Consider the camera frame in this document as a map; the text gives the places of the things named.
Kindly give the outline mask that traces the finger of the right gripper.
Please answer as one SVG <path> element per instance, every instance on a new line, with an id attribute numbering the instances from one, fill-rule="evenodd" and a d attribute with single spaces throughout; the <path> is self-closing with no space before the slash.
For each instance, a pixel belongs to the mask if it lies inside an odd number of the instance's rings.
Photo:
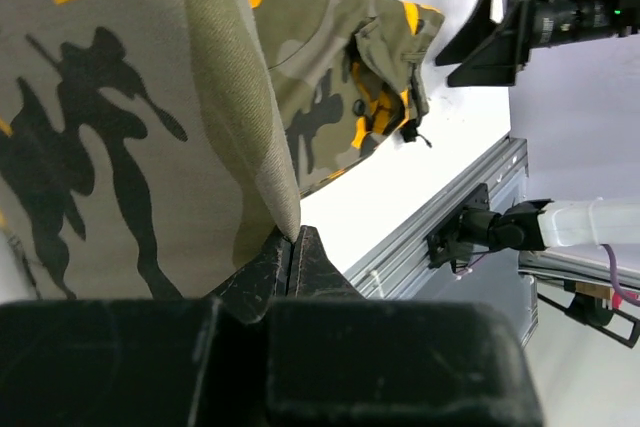
<path id="1" fill-rule="evenodd" d="M 494 31 L 449 74 L 449 87 L 509 86 L 515 80 L 517 35 L 510 25 L 496 24 Z"/>
<path id="2" fill-rule="evenodd" d="M 453 39 L 435 57 L 436 66 L 460 64 L 494 31 L 493 0 L 477 0 L 470 16 Z"/>

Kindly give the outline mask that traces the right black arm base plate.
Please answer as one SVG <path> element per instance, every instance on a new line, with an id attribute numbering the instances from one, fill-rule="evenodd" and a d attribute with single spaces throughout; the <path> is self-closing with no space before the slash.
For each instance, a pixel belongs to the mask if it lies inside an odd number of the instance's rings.
<path id="1" fill-rule="evenodd" d="M 443 264 L 451 264 L 456 271 L 459 260 L 471 257 L 473 246 L 459 240 L 463 213 L 475 208 L 489 210 L 489 189 L 486 183 L 479 183 L 432 228 L 424 240 L 427 242 L 428 268 L 437 269 Z"/>

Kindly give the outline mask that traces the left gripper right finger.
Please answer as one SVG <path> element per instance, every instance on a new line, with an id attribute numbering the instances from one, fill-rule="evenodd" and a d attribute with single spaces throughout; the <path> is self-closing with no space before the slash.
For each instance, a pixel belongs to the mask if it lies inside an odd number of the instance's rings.
<path id="1" fill-rule="evenodd" d="M 315 227 L 302 226 L 293 247 L 289 296 L 295 298 L 363 299 L 327 257 Z"/>

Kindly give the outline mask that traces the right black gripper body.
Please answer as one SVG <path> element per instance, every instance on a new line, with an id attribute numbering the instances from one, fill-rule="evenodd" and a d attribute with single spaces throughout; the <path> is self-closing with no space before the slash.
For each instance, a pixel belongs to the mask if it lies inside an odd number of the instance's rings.
<path id="1" fill-rule="evenodd" d="M 616 0 L 507 0 L 507 66 L 521 71 L 530 51 L 610 38 L 618 33 Z"/>

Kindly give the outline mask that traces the yellow camouflage trousers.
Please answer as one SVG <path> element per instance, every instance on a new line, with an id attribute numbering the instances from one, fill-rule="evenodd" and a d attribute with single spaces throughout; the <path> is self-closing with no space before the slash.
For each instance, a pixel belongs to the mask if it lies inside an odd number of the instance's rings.
<path id="1" fill-rule="evenodd" d="M 428 110 L 402 0 L 1 0 L 1 230 L 45 299 L 201 297 Z"/>

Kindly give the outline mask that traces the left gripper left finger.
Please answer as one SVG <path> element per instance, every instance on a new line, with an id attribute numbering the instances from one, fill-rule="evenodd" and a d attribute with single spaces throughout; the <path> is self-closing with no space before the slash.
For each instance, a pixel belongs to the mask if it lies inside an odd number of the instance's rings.
<path id="1" fill-rule="evenodd" d="M 294 244 L 274 229 L 260 252 L 211 291 L 210 296 L 219 298 L 239 321 L 260 321 L 271 298 L 287 294 L 293 250 Z"/>

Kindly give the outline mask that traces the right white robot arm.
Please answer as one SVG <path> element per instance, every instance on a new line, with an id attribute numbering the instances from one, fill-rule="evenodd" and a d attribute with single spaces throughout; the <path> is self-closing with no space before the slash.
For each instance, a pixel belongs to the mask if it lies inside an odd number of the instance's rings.
<path id="1" fill-rule="evenodd" d="M 477 1 L 435 59 L 438 66 L 454 66 L 447 78 L 452 88 L 511 87 L 534 49 L 639 32 L 639 0 L 507 0 L 499 23 L 491 19 L 492 1 Z M 491 251 L 636 244 L 639 204 L 542 199 L 503 213 L 466 207 L 457 219 L 457 238 Z"/>

